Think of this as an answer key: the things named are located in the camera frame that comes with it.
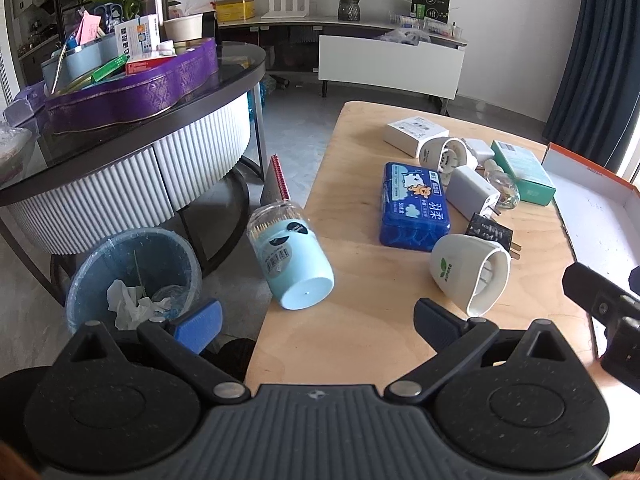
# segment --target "purple tin box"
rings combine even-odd
[[[141,121],[175,105],[217,70],[216,42],[207,38],[156,68],[52,96],[45,108],[57,134]]]

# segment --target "black sign board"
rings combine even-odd
[[[427,17],[447,23],[449,21],[449,0],[411,0],[411,16],[420,20]]]

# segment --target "light blue cup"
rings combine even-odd
[[[247,234],[273,297],[288,310],[324,300],[334,272],[302,209],[290,201],[257,209]]]

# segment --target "yellow tin box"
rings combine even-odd
[[[248,20],[255,16],[255,0],[218,0],[216,12],[219,22]]]

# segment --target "dark blue curtain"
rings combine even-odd
[[[640,0],[582,0],[544,136],[617,170],[638,119]]]

